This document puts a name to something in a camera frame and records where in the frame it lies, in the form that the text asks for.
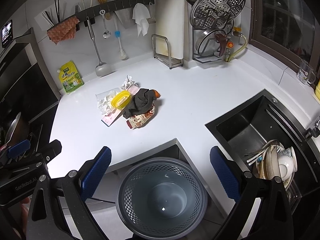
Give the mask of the left hand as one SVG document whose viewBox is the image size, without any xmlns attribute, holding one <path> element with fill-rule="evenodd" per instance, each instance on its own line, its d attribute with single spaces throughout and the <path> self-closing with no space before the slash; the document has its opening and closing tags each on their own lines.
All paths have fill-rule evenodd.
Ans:
<svg viewBox="0 0 320 240">
<path fill-rule="evenodd" d="M 30 204 L 29 197 L 24 198 L 22 201 L 20 201 L 23 230 L 26 230 L 26 228 L 27 228 L 27 220 L 28 220 L 28 213 L 29 213 L 29 209 L 27 207 L 28 204 Z"/>
</svg>

